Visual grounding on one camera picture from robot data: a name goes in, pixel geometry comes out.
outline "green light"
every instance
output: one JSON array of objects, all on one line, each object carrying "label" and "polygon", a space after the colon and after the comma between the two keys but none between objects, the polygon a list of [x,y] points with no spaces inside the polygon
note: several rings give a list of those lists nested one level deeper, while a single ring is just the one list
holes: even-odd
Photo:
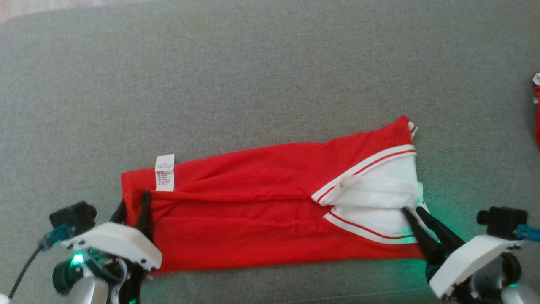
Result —
[{"label": "green light", "polygon": [[84,255],[82,253],[77,253],[73,256],[73,259],[71,259],[72,265],[80,265],[84,263]]}]

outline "cable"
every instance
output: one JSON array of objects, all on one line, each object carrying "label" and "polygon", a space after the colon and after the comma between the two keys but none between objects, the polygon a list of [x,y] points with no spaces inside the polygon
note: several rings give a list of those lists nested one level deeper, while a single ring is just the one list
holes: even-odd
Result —
[{"label": "cable", "polygon": [[8,296],[8,299],[11,300],[13,299],[13,296],[15,295],[15,292],[17,291],[17,287],[19,287],[19,284],[21,283],[21,280],[23,279],[23,276],[24,276],[24,273],[26,272],[26,270],[28,269],[28,266],[30,266],[30,263],[34,260],[34,258],[36,257],[36,255],[41,251],[43,250],[43,245],[39,245],[36,250],[34,250],[34,253],[32,253],[32,255],[30,256],[30,258],[26,261],[26,263],[24,264],[24,267],[23,269],[21,270],[21,272],[19,273],[19,276],[17,277],[17,279],[15,280],[15,284],[13,284],[13,288],[11,289],[11,292],[9,293],[9,296]]}]

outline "clothing tag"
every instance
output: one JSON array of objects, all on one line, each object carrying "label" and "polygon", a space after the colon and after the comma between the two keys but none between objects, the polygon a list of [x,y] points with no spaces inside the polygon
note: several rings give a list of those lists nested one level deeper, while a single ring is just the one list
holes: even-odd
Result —
[{"label": "clothing tag", "polygon": [[174,154],[156,159],[156,191],[174,191]]}]

